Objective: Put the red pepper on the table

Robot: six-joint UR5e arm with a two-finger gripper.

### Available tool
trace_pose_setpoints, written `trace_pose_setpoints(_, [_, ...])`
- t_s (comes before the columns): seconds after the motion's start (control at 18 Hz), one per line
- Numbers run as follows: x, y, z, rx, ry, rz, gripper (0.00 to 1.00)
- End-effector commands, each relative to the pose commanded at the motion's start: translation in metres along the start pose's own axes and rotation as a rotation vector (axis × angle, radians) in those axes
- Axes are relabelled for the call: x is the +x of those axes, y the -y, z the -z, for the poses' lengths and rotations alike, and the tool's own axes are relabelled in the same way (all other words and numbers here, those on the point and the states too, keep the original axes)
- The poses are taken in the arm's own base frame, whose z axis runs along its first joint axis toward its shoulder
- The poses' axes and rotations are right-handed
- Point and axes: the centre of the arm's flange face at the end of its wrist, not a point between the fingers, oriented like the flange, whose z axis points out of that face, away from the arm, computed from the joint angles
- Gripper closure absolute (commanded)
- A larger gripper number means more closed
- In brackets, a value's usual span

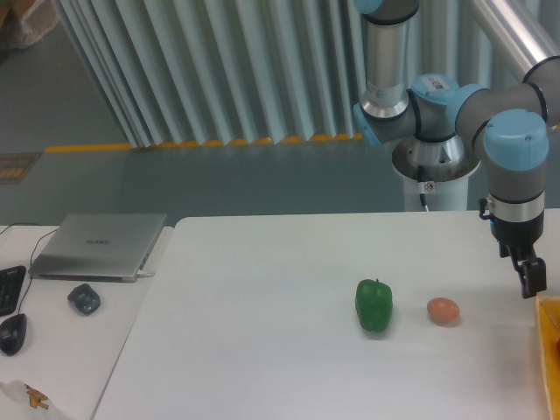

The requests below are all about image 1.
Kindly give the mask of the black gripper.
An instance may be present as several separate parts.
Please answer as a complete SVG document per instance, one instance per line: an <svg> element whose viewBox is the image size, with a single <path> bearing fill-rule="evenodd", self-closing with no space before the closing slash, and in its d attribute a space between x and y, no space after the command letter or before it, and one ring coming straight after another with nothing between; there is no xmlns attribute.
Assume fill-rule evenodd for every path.
<svg viewBox="0 0 560 420"><path fill-rule="evenodd" d="M520 278L521 296L534 298L538 292L545 291L546 263L535 252L535 243L543 234L543 198L519 203L482 198L479 217L489 221L500 258L511 258Z"/></svg>

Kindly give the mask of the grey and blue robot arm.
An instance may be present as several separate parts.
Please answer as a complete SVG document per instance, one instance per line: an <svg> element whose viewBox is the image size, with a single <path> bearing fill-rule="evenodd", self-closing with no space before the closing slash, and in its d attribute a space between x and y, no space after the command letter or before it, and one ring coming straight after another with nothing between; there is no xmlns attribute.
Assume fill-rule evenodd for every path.
<svg viewBox="0 0 560 420"><path fill-rule="evenodd" d="M417 1L359 1L365 25L366 88L353 108L364 139L395 140L394 167L419 187L488 174L479 216L490 223L500 256L509 258L532 298L547 287L534 245L543 233L547 130L559 122L559 48L518 1L471 1L468 8L519 84L495 93L460 86L442 74L404 84L409 25Z"/></svg>

